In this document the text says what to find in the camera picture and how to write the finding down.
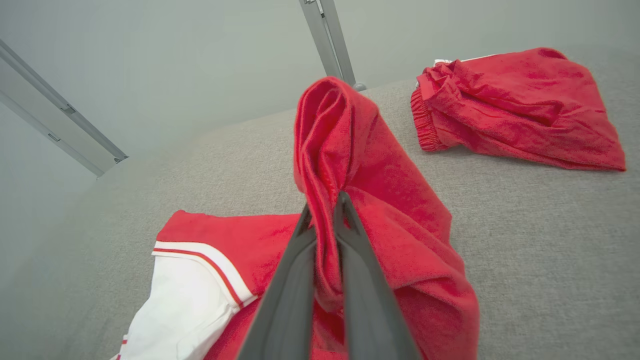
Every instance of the red garment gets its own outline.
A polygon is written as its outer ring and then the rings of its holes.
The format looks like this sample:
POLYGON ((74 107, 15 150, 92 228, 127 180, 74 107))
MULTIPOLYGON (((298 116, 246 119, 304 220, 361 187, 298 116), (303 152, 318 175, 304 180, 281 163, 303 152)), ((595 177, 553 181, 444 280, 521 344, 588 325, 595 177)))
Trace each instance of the red garment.
MULTIPOLYGON (((351 197, 424 358, 475 359, 478 304, 463 261, 449 243, 451 215, 376 105, 335 78, 312 85, 298 105, 294 177, 307 196, 318 235, 312 359, 347 358, 331 225, 340 190, 351 197)), ((215 247, 238 269, 252 295, 260 296, 297 218, 218 218, 178 212, 158 240, 215 247)), ((245 302, 244 297, 237 298, 239 304, 245 302)), ((235 358, 258 303, 245 303, 206 359, 235 358)))
POLYGON ((563 168, 625 170, 625 154, 589 70, 553 49, 437 63, 411 98, 420 146, 563 168))

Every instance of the ribbed cuff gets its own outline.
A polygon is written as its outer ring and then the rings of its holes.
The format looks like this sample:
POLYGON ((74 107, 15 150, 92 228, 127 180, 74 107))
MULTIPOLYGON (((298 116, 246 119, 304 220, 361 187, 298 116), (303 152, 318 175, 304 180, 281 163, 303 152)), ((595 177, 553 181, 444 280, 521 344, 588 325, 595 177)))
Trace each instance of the ribbed cuff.
POLYGON ((443 144, 438 138, 436 127, 433 125, 431 112, 427 109, 422 99, 420 87, 411 94, 411 111, 413 112, 413 123, 418 132, 418 142, 424 151, 441 151, 449 146, 443 144))

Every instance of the gray fabric surface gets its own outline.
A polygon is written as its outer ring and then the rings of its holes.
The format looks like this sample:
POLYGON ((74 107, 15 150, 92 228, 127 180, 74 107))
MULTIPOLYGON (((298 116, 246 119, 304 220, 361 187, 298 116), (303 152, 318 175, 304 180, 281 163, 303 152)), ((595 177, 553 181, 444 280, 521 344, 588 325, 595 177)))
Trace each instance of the gray fabric surface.
MULTIPOLYGON (((427 154, 409 107, 415 80, 366 91, 453 214, 451 242, 481 308, 480 359, 640 358, 640 59, 561 49, 588 66, 628 171, 571 171, 427 154)), ((154 237, 178 210, 295 213, 295 112, 206 134, 110 170, 0 294, 7 359, 109 359, 150 288, 154 237)))

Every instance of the red stripe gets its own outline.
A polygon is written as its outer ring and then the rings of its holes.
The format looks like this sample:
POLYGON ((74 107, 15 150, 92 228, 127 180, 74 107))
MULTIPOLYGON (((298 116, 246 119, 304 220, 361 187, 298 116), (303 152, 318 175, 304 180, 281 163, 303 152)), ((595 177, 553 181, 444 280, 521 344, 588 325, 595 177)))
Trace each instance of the red stripe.
POLYGON ((216 271, 218 272, 218 275, 220 275, 220 277, 222 278, 222 281, 225 283, 225 285, 227 286, 227 289, 229 290, 229 292, 231 293, 231 297, 234 298, 236 304, 238 304, 238 306, 242 309, 244 307, 243 302, 240 300, 240 298, 238 297, 238 295, 236 294, 236 291, 234 290, 234 287, 231 286, 231 282, 229 282, 229 280, 227 279, 227 276, 225 275, 224 272, 222 272, 222 269, 219 268, 216 263, 214 263, 213 261, 211 261, 211 259, 209 259, 207 256, 199 253, 199 252, 195 252, 195 251, 186 251, 186 250, 176 250, 176 249, 159 249, 159 248, 154 248, 154 251, 159 251, 159 252, 176 252, 178 254, 187 254, 187 255, 194 255, 194 256, 198 256, 199 258, 203 259, 204 261, 208 262, 209 265, 211 265, 214 269, 216 269, 216 271))

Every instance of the white wall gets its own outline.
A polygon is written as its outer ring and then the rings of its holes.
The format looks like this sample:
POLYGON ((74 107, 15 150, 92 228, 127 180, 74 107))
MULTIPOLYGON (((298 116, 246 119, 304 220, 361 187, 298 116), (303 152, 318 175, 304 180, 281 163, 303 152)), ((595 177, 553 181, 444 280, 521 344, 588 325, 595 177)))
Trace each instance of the white wall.
POLYGON ((95 175, 0 102, 0 289, 95 175))
POLYGON ((335 0, 335 5, 356 80, 368 87, 415 78, 434 59, 541 46, 640 55, 638 0, 335 0))
POLYGON ((0 38, 130 156, 324 76, 297 0, 2 0, 0 38))

